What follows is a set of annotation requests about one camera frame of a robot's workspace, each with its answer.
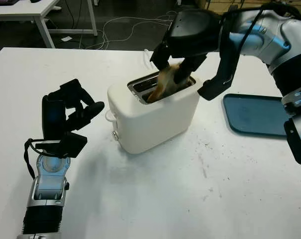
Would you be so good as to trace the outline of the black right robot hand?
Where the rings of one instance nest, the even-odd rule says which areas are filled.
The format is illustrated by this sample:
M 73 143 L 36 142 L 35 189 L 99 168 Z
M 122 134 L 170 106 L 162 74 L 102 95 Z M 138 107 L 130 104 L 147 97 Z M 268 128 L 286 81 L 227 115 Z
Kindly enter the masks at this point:
M 169 58 L 184 58 L 174 73 L 174 82 L 180 83 L 197 70 L 208 53 L 218 49 L 221 19 L 221 15 L 209 10 L 179 12 L 150 61 L 162 71 L 169 66 Z

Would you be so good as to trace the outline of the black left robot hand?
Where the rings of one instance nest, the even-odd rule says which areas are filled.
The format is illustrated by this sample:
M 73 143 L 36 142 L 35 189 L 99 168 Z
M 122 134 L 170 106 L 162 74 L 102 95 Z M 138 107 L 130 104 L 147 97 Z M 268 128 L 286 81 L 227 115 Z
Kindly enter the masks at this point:
M 80 130 L 104 109 L 104 102 L 95 102 L 73 79 L 42 98 L 42 132 L 45 140 L 59 140 L 74 130 Z

